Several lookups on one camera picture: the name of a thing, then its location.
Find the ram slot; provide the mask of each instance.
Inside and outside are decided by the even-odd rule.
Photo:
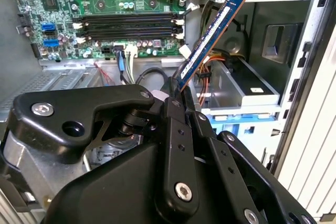
[[[87,37],[93,40],[125,39],[125,38],[165,38],[172,37],[181,31],[178,27],[146,27],[146,28],[128,28],[122,30],[89,30],[78,33],[79,37]]]
[[[124,14],[124,15],[91,15],[82,18],[75,18],[75,23],[88,25],[107,24],[142,24],[142,23],[171,23],[178,16],[173,13],[163,14]]]

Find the blue ram stick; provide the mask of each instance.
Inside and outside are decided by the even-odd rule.
[[[189,80],[199,68],[208,52],[211,51],[221,35],[225,32],[226,28],[236,16],[244,2],[245,0],[226,0],[224,2],[211,25],[198,41],[197,46],[176,77],[181,91],[188,84]]]

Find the motherboard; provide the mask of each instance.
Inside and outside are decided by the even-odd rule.
[[[40,60],[178,55],[181,0],[17,0],[17,31]]]

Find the silver screw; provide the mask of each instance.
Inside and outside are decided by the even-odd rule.
[[[305,222],[305,224],[311,224],[311,221],[310,221],[310,219],[308,219],[307,216],[301,215],[301,217],[303,218],[303,221]]]
[[[155,125],[155,124],[152,124],[152,125],[150,126],[150,129],[151,129],[151,131],[154,131],[154,130],[156,129],[156,125]]]
[[[176,106],[176,107],[179,107],[179,106],[181,106],[180,105],[180,103],[179,102],[177,102],[177,101],[172,101],[172,103]]]
[[[201,120],[203,120],[203,121],[206,121],[206,117],[205,117],[205,115],[203,115],[203,114],[199,114],[198,117],[199,117],[199,119],[201,119]]]
[[[147,92],[145,92],[145,91],[141,91],[140,95],[142,95],[143,97],[146,97],[146,98],[150,97],[149,94],[147,94]]]
[[[230,140],[230,141],[234,141],[235,140],[235,138],[233,137],[233,136],[231,136],[231,135],[226,135],[227,136],[227,138]]]
[[[175,185],[175,192],[181,200],[187,202],[190,201],[193,196],[190,188],[185,183],[181,182]]]
[[[35,115],[51,116],[54,113],[54,108],[49,103],[39,102],[35,103],[32,107],[32,112]]]
[[[72,10],[77,10],[77,9],[78,9],[78,6],[77,6],[76,4],[72,4],[72,5],[71,5],[71,9],[72,9]]]
[[[248,223],[250,224],[259,224],[259,220],[254,212],[252,212],[250,209],[244,210],[245,218],[248,220]]]

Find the green circuit board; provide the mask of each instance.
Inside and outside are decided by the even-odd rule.
[[[115,44],[142,45],[138,57],[179,55],[182,41],[174,37],[150,39],[88,40],[78,43],[73,19],[90,15],[181,13],[185,7],[178,0],[17,0],[22,26],[19,33],[29,37],[35,56],[41,60],[83,58],[113,58],[113,52],[103,52],[102,47]],[[46,34],[43,24],[55,24],[56,32]],[[58,40],[58,46],[47,47],[44,41]]]

